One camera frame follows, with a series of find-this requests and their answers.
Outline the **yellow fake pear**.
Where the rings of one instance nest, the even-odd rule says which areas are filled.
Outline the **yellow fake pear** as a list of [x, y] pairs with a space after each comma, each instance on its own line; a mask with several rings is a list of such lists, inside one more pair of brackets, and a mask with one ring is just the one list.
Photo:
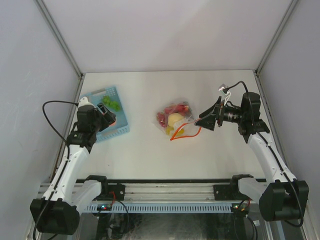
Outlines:
[[170, 127], [174, 127], [176, 122], [179, 122], [184, 119], [184, 116], [179, 113], [172, 113], [168, 116], [167, 125]]

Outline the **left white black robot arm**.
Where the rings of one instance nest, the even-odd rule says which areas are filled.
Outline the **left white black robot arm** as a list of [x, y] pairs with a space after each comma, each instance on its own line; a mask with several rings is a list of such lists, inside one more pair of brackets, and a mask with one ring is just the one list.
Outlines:
[[97, 141], [97, 133], [116, 122], [116, 115], [102, 104], [77, 103], [76, 122], [64, 139], [65, 151], [60, 166], [46, 192], [30, 204], [34, 220], [32, 237], [36, 233], [73, 235], [85, 207], [94, 199], [109, 196], [105, 176], [90, 176], [73, 194], [77, 174]]

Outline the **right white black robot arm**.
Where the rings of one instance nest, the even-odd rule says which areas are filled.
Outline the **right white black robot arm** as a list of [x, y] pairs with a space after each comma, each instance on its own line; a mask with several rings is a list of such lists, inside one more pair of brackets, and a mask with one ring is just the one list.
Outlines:
[[249, 197], [259, 206], [267, 222], [304, 219], [309, 186], [289, 170], [273, 142], [267, 124], [260, 118], [261, 100], [255, 92], [246, 92], [239, 106], [227, 105], [220, 97], [199, 114], [196, 126], [213, 131], [223, 122], [236, 123], [238, 132], [255, 154], [266, 179], [258, 182], [250, 174], [234, 175], [229, 187], [237, 200]]

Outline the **green fake grape bunch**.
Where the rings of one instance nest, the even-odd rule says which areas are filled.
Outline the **green fake grape bunch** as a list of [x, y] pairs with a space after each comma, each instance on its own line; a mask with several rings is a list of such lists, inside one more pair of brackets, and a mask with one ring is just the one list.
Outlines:
[[107, 107], [107, 108], [111, 108], [113, 110], [115, 110], [116, 112], [119, 112], [121, 110], [121, 105], [115, 101], [115, 100], [112, 100], [110, 98], [110, 96], [108, 95], [105, 95], [103, 98], [102, 98], [102, 103]]

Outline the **clear zip top bag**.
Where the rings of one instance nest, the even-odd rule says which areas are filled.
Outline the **clear zip top bag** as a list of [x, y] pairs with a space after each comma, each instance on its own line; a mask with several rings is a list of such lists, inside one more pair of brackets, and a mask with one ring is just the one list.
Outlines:
[[158, 107], [154, 113], [154, 124], [170, 141], [197, 137], [202, 128], [186, 98], [176, 98]]

